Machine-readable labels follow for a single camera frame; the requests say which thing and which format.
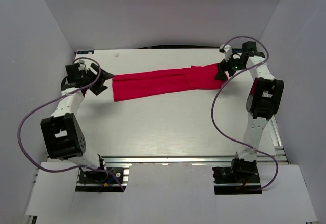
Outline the red t shirt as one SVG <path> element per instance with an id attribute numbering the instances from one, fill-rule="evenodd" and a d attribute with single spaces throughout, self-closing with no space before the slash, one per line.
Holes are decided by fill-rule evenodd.
<path id="1" fill-rule="evenodd" d="M 225 82 L 214 80 L 217 64 L 117 75 L 113 78 L 115 102 L 188 90 L 220 89 Z"/>

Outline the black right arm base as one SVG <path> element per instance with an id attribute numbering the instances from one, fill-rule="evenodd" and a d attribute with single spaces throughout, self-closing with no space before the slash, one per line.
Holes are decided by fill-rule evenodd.
<path id="1" fill-rule="evenodd" d="M 252 174 L 235 175 L 231 167 L 213 167 L 213 182 L 215 195 L 251 195 L 262 194 L 258 169 Z"/>

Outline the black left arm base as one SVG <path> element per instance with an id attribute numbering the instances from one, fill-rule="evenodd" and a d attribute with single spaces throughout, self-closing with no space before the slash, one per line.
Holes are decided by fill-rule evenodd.
<path id="1" fill-rule="evenodd" d="M 76 192 L 123 192 L 127 185 L 127 170 L 122 167 L 111 167 L 108 170 L 118 179 L 123 189 L 115 178 L 108 173 L 79 171 Z"/>

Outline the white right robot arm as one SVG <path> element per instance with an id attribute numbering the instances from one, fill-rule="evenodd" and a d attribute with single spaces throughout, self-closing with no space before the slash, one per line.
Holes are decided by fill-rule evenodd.
<path id="1" fill-rule="evenodd" d="M 240 183 L 255 175 L 257 150 L 266 125 L 279 110 L 284 82 L 271 74 L 266 64 L 267 52 L 258 51 L 255 41 L 243 43 L 240 54 L 233 53 L 227 44 L 223 44 L 219 51 L 224 54 L 224 59 L 218 63 L 215 80 L 226 82 L 227 78 L 233 78 L 241 71 L 249 71 L 253 79 L 246 100 L 248 121 L 243 142 L 227 171 L 233 181 Z"/>

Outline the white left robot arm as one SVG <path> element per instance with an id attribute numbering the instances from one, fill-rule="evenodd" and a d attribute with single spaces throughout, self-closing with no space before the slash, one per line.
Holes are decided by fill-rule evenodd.
<path id="1" fill-rule="evenodd" d="M 76 114 L 87 90 L 96 96 L 107 89 L 104 84 L 114 78 L 95 63 L 87 68 L 84 62 L 66 66 L 67 76 L 61 83 L 61 95 L 56 110 L 40 126 L 46 149 L 51 159 L 68 160 L 77 165 L 91 167 L 90 177 L 97 183 L 107 179 L 103 159 L 86 145 L 86 139 L 77 122 Z"/>

